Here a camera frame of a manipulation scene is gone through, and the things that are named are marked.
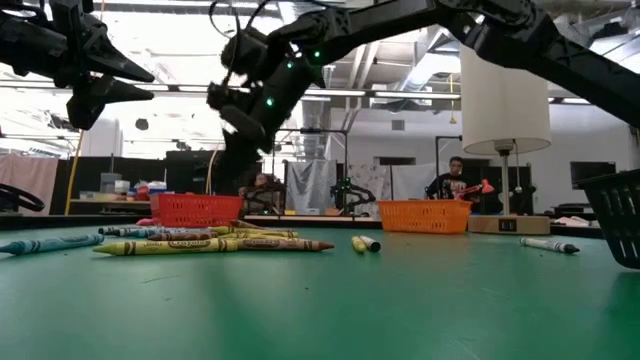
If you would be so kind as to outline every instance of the red basket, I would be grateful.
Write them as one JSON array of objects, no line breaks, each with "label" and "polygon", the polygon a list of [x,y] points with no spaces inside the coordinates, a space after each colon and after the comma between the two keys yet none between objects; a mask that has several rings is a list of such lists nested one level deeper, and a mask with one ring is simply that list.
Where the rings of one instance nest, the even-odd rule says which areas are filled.
[{"label": "red basket", "polygon": [[461,234],[471,202],[460,200],[378,201],[384,231]]},{"label": "red basket", "polygon": [[156,194],[150,200],[153,218],[167,227],[231,225],[242,209],[237,196]]}]

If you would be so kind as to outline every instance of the black robotic arm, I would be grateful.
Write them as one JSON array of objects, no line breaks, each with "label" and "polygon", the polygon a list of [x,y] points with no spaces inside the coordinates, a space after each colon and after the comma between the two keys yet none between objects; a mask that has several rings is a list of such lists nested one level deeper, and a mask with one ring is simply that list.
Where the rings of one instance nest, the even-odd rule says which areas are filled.
[{"label": "black robotic arm", "polygon": [[93,0],[49,0],[49,5],[51,21],[42,8],[0,0],[0,62],[13,67],[16,75],[33,72],[52,79],[56,87],[71,87],[69,121],[84,130],[93,126],[106,104],[153,98],[149,91],[114,79],[154,81],[111,44],[107,26],[89,14]]},{"label": "black robotic arm", "polygon": [[[476,22],[471,13],[484,20]],[[214,186],[242,173],[259,158],[258,149],[272,150],[271,139],[306,89],[323,87],[322,66],[359,45],[433,24],[491,63],[548,79],[640,127],[640,76],[564,38],[530,0],[391,0],[355,10],[329,8],[269,35],[249,27],[227,44],[222,63],[246,75],[248,89],[209,87],[208,104],[238,129],[225,133],[226,159],[218,163]]]}]

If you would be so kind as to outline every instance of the pink curtain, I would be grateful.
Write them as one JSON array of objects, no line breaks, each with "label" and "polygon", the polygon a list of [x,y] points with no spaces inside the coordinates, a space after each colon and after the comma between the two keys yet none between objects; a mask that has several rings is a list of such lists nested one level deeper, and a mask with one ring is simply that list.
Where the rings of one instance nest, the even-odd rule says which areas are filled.
[{"label": "pink curtain", "polygon": [[58,159],[15,154],[0,156],[0,183],[28,191],[45,204],[45,208],[41,212],[20,208],[21,214],[28,216],[49,215],[57,169]]}]

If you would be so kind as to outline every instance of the white marker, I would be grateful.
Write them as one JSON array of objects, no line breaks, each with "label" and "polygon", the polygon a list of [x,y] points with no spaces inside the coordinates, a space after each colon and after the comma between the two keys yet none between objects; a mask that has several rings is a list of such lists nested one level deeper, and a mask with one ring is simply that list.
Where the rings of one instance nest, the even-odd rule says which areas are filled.
[{"label": "white marker", "polygon": [[367,245],[367,249],[369,249],[371,252],[378,252],[382,248],[379,242],[373,240],[370,237],[360,236],[360,240],[362,240],[362,242]]},{"label": "white marker", "polygon": [[574,245],[571,245],[571,244],[565,244],[565,243],[553,242],[553,241],[545,241],[545,240],[538,240],[538,239],[532,239],[532,238],[522,238],[522,239],[520,239],[520,245],[522,245],[522,246],[530,246],[530,247],[535,247],[535,248],[545,249],[545,250],[551,250],[551,251],[555,251],[555,252],[562,252],[562,253],[565,253],[565,254],[573,254],[573,253],[576,253],[576,252],[580,251],[580,249],[578,249],[577,247],[575,247]]}]

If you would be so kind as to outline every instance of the white lampshade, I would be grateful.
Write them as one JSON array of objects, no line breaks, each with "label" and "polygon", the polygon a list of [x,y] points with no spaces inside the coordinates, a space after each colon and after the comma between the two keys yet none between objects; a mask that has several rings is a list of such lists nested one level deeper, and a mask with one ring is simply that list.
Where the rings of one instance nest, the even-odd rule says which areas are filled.
[{"label": "white lampshade", "polygon": [[465,152],[495,155],[499,140],[515,140],[518,153],[551,145],[546,80],[491,64],[464,46],[460,61]]}]

